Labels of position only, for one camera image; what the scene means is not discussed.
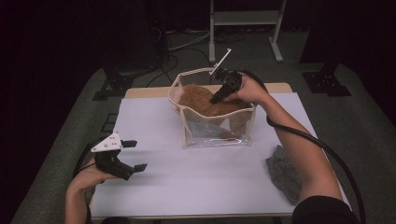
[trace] gray cloth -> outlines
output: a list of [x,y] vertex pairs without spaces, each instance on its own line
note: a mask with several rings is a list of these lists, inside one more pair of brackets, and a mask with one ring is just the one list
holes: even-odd
[[273,156],[265,161],[273,184],[285,194],[291,204],[296,205],[300,199],[301,181],[286,150],[282,146],[276,146]]

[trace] table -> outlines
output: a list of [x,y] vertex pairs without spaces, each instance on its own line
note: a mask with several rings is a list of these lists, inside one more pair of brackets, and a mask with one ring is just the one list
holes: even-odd
[[[315,135],[297,93],[286,83],[265,85]],[[209,88],[215,91],[219,86]],[[92,198],[92,218],[290,216],[294,206],[272,184],[264,165],[279,144],[274,129],[265,123],[265,112],[257,109],[251,147],[182,149],[181,120],[164,97],[167,90],[126,92],[114,131],[122,140],[136,140],[137,146],[124,148],[119,159],[129,165],[146,162],[148,167],[128,181],[99,185]]]

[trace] transparent bin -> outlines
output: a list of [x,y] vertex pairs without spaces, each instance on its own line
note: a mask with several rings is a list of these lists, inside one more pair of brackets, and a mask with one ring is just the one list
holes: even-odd
[[[209,72],[212,70],[213,68],[201,68],[180,73],[169,89],[168,98],[171,106],[180,115],[183,123],[183,148],[250,146],[249,132],[256,115],[254,104],[228,114],[207,117],[178,103],[183,87],[197,84],[203,79],[209,80]],[[221,86],[201,87],[210,89],[214,93]]]

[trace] cable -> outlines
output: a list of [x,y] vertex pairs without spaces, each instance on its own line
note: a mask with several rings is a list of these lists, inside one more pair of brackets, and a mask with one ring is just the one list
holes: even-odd
[[170,71],[172,71],[174,68],[176,68],[176,66],[178,65],[178,58],[177,58],[176,56],[174,56],[174,55],[170,55],[170,57],[172,57],[172,58],[174,58],[174,59],[176,60],[175,65],[173,65],[169,70],[166,70],[166,71],[162,72],[161,74],[157,75],[156,77],[154,77],[154,78],[146,85],[146,88],[147,88],[155,79],[157,79],[158,77],[160,77],[160,76],[162,76],[162,75],[167,75],[168,72],[170,72]]
[[174,82],[173,80],[172,80],[172,78],[170,78],[169,77],[169,74],[168,74],[168,71],[165,71],[164,69],[163,69],[163,65],[161,64],[161,71],[163,71],[163,74],[165,74],[165,76],[168,78],[168,80],[169,80],[169,83],[172,85],[172,83]]
[[91,166],[93,166],[93,165],[95,165],[95,164],[96,164],[96,162],[94,162],[94,163],[92,163],[92,164],[89,164],[89,165],[87,165],[87,166],[81,168],[81,169],[78,171],[78,173],[80,173],[81,171],[83,171],[83,170],[87,169],[88,167],[91,167]]
[[318,140],[316,137],[308,134],[308,133],[304,133],[300,130],[297,129],[293,129],[291,127],[287,127],[287,126],[283,126],[280,124],[277,124],[273,121],[270,120],[270,118],[267,116],[267,123],[274,128],[278,128],[281,129],[283,131],[287,131],[289,133],[295,133],[309,141],[311,141],[312,143],[316,144],[317,146],[323,148],[327,153],[329,153],[336,161],[337,163],[341,166],[341,168],[344,170],[344,173],[346,174],[346,177],[349,180],[349,183],[355,193],[355,197],[356,200],[358,201],[358,207],[359,207],[359,213],[361,216],[361,224],[366,224],[366,213],[364,210],[364,205],[363,205],[363,199],[361,197],[361,192],[358,188],[358,184],[355,181],[355,178],[353,177],[353,174],[350,172],[349,168],[347,167],[347,165],[345,164],[345,162],[326,144],[324,144],[322,141]]
[[154,27],[151,27],[150,28],[151,30],[155,30],[155,31],[157,31],[158,32],[158,37],[157,37],[157,41],[159,41],[160,39],[161,39],[161,36],[162,36],[162,32],[161,32],[161,30],[160,29],[158,29],[158,28],[154,28]]
[[169,48],[169,50],[170,50],[170,51],[173,51],[173,50],[177,50],[177,49],[183,49],[183,48],[186,48],[186,47],[188,47],[188,46],[197,44],[197,43],[199,43],[199,42],[205,40],[206,38],[208,38],[209,35],[210,35],[210,33],[208,32],[208,33],[206,33],[205,35],[200,36],[200,37],[198,37],[198,38],[196,38],[196,39],[190,41],[190,42],[187,43],[187,44],[184,44],[184,45],[181,45],[181,46],[178,46],[178,47],[174,47],[174,48]]
[[77,162],[75,169],[73,171],[73,178],[76,177],[76,175],[78,175],[78,173],[81,170],[87,168],[87,167],[84,167],[84,168],[80,169],[81,164],[84,161],[84,159],[87,156],[90,149],[93,148],[98,142],[101,142],[105,139],[106,139],[106,137],[98,137],[98,138],[94,139],[93,141],[91,141],[89,144],[87,144],[87,146],[85,146],[84,150],[82,151],[81,155],[78,158],[78,162]]
[[173,52],[176,53],[176,52],[179,52],[179,51],[182,51],[182,50],[193,50],[193,51],[197,51],[197,52],[201,53],[202,55],[204,55],[209,67],[211,66],[209,58],[206,56],[206,54],[203,51],[198,50],[198,49],[176,49],[176,50],[173,50]]

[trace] gray carpet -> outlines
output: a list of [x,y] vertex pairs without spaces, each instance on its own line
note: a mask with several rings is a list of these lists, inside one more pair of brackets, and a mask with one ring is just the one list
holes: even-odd
[[[393,193],[396,189],[395,127],[363,88],[359,77],[343,65],[337,68],[335,75],[352,96],[329,97],[323,93],[311,93],[302,72],[318,71],[321,64],[298,63],[307,33],[280,33],[278,45],[284,57],[283,63],[276,63],[268,43],[269,35],[244,35],[244,39],[239,42],[217,44],[217,59],[230,48],[233,51],[224,62],[224,67],[246,68],[264,82],[289,83],[293,91],[298,92],[318,137],[344,159],[355,176],[364,200],[367,223],[393,223],[396,220],[396,194]],[[170,34],[169,45],[176,47],[196,37]],[[207,43],[191,48],[199,49],[207,55]],[[168,73],[170,78],[175,78],[180,72],[208,66],[204,55],[196,50],[186,49],[173,55],[178,58],[178,64]],[[175,62],[175,58],[171,58],[164,69],[172,67]],[[160,73],[161,70],[138,77],[134,87],[145,87]],[[12,223],[64,222],[64,193],[78,157],[91,140],[104,135],[101,129],[107,115],[117,113],[119,109],[120,97],[110,97],[105,101],[92,100],[105,79],[106,76],[100,69],[86,84]],[[161,76],[150,87],[169,85],[168,78]],[[358,214],[358,206],[345,175],[333,159],[330,160],[353,210]],[[149,223],[138,220],[134,222]],[[289,223],[290,219],[285,218],[283,222]],[[163,223],[272,223],[272,219],[190,219],[165,220]]]

